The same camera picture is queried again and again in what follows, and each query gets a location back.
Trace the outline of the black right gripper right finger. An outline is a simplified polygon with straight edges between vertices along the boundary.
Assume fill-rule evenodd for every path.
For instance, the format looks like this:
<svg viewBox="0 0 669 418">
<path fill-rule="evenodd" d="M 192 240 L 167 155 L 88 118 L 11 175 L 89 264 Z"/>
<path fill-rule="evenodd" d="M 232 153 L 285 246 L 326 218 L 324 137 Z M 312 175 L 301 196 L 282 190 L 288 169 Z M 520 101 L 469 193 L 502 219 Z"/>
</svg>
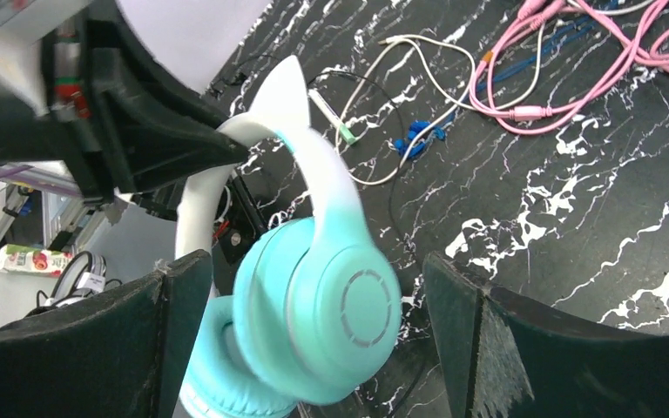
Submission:
<svg viewBox="0 0 669 418">
<path fill-rule="evenodd" d="M 608 327 L 422 264 L 454 417 L 669 417 L 669 335 Z"/>
</svg>

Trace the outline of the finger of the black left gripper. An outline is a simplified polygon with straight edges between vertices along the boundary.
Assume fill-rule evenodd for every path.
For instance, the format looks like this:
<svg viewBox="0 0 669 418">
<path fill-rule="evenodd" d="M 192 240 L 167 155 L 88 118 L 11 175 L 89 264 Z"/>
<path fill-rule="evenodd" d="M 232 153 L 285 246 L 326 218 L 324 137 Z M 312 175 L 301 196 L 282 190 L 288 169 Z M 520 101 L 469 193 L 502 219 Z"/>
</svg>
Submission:
<svg viewBox="0 0 669 418">
<path fill-rule="evenodd" d="M 118 2 L 93 2 L 83 28 L 88 121 L 98 142 L 85 156 L 101 199 L 153 191 L 247 156 L 247 146 L 220 132 L 226 116 L 151 57 Z"/>
</svg>

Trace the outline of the teal white cat-ear headphones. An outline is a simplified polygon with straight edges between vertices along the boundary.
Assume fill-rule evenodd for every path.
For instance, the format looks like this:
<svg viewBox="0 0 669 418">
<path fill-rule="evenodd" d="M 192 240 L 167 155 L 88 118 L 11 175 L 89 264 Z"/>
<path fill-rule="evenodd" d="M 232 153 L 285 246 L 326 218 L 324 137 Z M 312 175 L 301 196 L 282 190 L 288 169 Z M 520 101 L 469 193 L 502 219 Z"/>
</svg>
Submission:
<svg viewBox="0 0 669 418">
<path fill-rule="evenodd" d="M 232 293 L 208 295 L 179 401 L 192 417 L 286 417 L 301 402 L 335 404 L 391 355 L 402 291 L 346 164 L 311 125 L 297 57 L 280 61 L 250 109 L 219 131 L 246 148 L 279 138 L 313 214 L 263 233 Z"/>
</svg>

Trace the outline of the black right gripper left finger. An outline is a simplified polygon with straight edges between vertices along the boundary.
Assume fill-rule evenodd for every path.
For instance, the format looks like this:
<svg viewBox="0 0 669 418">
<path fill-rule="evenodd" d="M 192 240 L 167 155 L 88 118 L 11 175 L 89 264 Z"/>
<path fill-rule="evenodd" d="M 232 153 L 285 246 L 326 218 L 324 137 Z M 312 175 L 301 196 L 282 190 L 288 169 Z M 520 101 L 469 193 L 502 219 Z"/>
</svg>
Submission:
<svg viewBox="0 0 669 418">
<path fill-rule="evenodd" d="M 170 417 L 211 290 L 197 250 L 0 327 L 0 417 Z"/>
</svg>

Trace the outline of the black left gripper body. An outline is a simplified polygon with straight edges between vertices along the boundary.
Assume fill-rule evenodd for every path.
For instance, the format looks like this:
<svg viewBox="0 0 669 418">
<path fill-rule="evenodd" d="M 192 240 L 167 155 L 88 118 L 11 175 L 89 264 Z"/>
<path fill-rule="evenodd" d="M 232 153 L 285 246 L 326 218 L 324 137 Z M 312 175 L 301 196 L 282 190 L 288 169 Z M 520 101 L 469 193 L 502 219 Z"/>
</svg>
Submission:
<svg viewBox="0 0 669 418">
<path fill-rule="evenodd" d="M 112 199 L 111 117 L 91 75 L 89 26 L 30 46 L 0 36 L 0 166 L 59 161 L 82 199 Z"/>
</svg>

